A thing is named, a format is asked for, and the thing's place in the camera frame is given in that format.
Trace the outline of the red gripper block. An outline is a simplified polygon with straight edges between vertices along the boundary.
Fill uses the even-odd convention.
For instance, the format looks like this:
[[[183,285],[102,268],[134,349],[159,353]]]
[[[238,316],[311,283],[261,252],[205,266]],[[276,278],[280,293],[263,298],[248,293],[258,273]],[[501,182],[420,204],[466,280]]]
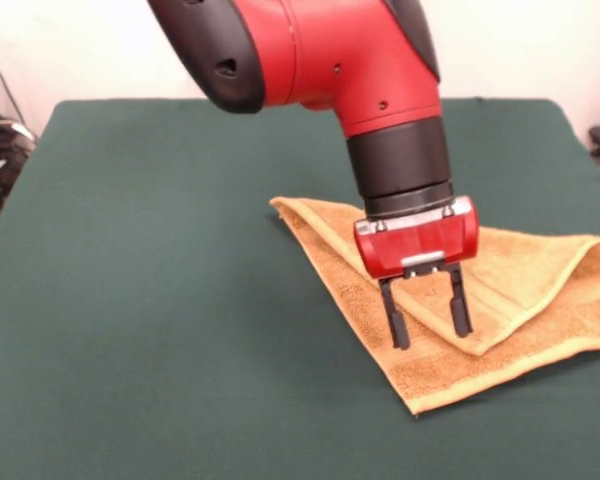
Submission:
[[[473,332],[461,266],[455,264],[474,257],[478,249],[479,216],[470,197],[457,197],[447,206],[417,214],[359,220],[354,223],[353,233],[367,273],[381,279],[380,293],[394,348],[407,350],[410,339],[392,295],[391,278],[425,265],[451,265],[448,272],[454,329],[460,338]]]

